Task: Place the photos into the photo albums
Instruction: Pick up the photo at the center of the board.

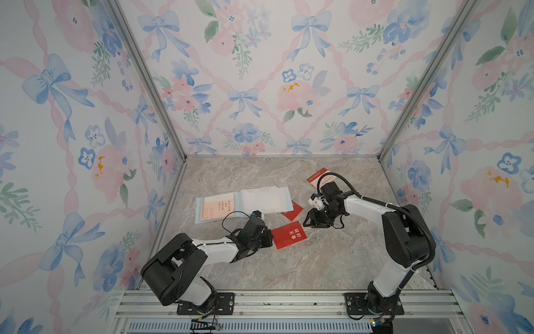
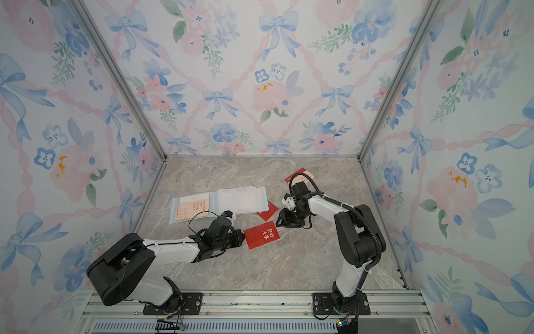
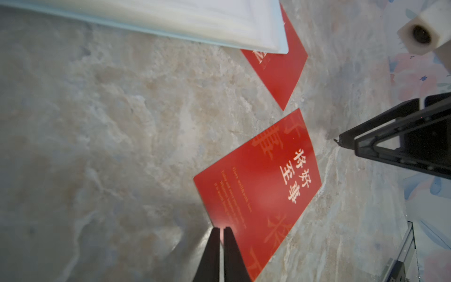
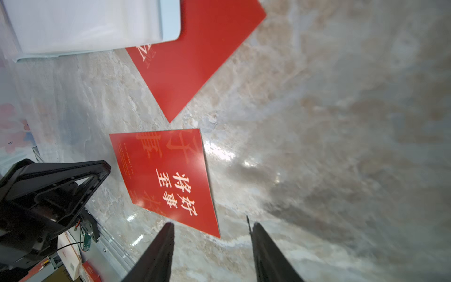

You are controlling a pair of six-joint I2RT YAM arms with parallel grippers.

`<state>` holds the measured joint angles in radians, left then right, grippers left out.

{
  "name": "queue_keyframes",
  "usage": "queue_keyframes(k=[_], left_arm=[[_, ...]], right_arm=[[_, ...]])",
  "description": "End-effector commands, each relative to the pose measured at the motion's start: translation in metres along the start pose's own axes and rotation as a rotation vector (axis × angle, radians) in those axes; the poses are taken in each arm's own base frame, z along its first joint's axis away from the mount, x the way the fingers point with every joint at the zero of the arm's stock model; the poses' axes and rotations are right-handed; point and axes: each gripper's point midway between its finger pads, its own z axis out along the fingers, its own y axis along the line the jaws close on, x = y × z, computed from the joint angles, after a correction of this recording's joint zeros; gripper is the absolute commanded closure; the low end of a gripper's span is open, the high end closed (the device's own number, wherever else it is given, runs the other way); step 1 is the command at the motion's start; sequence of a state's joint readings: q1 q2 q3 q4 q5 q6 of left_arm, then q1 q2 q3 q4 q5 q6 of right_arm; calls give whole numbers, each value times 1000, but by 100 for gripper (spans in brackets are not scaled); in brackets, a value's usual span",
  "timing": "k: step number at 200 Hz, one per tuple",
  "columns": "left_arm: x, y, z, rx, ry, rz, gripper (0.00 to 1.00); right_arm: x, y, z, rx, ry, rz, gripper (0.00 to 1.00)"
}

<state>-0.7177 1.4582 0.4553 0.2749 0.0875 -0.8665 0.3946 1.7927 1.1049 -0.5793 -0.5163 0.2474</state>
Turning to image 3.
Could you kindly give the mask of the red card gold text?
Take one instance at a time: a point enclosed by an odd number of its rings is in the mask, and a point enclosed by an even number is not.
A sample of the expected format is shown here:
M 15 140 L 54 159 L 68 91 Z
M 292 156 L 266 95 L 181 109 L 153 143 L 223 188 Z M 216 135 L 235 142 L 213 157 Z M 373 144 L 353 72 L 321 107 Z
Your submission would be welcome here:
M 214 226 L 230 227 L 256 280 L 321 187 L 299 109 L 195 176 Z

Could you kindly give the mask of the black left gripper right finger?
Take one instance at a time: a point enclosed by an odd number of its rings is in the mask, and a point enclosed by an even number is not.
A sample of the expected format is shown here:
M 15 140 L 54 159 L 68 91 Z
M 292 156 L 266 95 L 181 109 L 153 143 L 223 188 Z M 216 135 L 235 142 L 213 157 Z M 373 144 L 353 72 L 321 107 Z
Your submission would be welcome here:
M 224 281 L 251 282 L 234 233 L 230 227 L 224 229 Z

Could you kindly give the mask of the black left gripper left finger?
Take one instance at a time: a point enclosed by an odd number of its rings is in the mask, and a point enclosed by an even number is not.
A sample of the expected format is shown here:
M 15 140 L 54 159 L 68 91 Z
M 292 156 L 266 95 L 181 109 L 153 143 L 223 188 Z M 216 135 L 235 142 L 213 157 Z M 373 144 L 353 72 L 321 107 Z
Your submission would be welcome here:
M 204 249 L 193 282 L 219 282 L 220 229 L 214 227 Z

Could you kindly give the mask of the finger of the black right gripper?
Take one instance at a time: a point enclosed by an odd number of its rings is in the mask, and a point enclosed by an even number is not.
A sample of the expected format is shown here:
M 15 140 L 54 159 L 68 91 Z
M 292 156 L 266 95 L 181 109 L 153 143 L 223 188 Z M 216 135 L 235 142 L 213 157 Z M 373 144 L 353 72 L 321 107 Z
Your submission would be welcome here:
M 451 94 L 402 102 L 335 141 L 358 157 L 449 179 Z

